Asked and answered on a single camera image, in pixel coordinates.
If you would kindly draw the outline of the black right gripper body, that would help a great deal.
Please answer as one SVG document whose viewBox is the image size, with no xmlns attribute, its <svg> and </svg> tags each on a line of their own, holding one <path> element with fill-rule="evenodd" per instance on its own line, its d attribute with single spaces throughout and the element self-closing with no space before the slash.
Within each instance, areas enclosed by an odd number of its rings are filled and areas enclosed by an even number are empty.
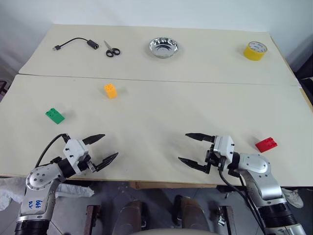
<svg viewBox="0 0 313 235">
<path fill-rule="evenodd" d="M 214 166 L 218 169 L 218 171 L 222 172 L 224 170 L 226 157 L 222 156 L 220 151 L 224 150 L 221 147 L 223 143 L 223 138 L 220 136 L 215 137 L 215 142 L 210 146 L 209 150 L 206 153 L 205 162 L 206 162 L 206 170 L 205 173 L 209 174 L 211 166 Z"/>
</svg>

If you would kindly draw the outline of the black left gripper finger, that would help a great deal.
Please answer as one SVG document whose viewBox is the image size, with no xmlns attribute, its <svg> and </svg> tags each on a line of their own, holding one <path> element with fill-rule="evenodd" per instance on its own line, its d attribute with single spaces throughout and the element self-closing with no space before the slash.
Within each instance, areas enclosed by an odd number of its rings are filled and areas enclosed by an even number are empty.
<svg viewBox="0 0 313 235">
<path fill-rule="evenodd" d="M 92 135 L 92 136 L 89 136 L 87 138 L 84 138 L 82 140 L 82 142 L 85 144 L 85 145 L 90 145 L 90 144 L 93 144 L 97 141 L 99 141 L 101 138 L 103 138 L 105 136 L 105 134 L 97 134 L 97 135 Z"/>
<path fill-rule="evenodd" d="M 99 172 L 105 167 L 107 167 L 117 156 L 118 156 L 118 152 L 106 157 L 100 164 L 95 166 L 96 172 Z"/>
</svg>

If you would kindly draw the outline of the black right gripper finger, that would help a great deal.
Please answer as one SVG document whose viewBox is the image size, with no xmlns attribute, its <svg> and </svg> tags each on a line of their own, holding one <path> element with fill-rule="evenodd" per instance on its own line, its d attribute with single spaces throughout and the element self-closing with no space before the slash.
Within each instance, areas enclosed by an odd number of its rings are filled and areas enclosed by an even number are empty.
<svg viewBox="0 0 313 235">
<path fill-rule="evenodd" d="M 199 170 L 199 171 L 202 171 L 204 173 L 208 173 L 207 171 L 207 166 L 206 165 L 200 165 L 198 164 L 196 161 L 193 161 L 193 160 L 190 160 L 190 159 L 186 159 L 186 158 L 181 158 L 181 157 L 178 157 L 178 159 L 183 162 L 184 164 L 186 164 L 187 166 L 193 168 L 193 169 L 196 169 L 196 170 Z"/>
<path fill-rule="evenodd" d="M 198 141 L 207 141 L 211 143 L 214 143 L 215 141 L 215 136 L 209 136 L 209 135 L 202 134 L 202 133 L 186 133 L 185 136 L 198 140 Z"/>
</svg>

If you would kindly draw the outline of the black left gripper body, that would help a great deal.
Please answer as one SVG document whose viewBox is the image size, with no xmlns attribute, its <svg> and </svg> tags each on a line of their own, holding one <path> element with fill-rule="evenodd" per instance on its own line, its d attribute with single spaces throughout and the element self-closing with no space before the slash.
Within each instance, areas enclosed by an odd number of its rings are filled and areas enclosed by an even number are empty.
<svg viewBox="0 0 313 235">
<path fill-rule="evenodd" d="M 96 171 L 95 164 L 92 162 L 91 158 L 84 158 L 83 160 L 79 161 L 77 166 L 81 172 L 86 169 L 89 169 L 91 172 Z"/>
</svg>

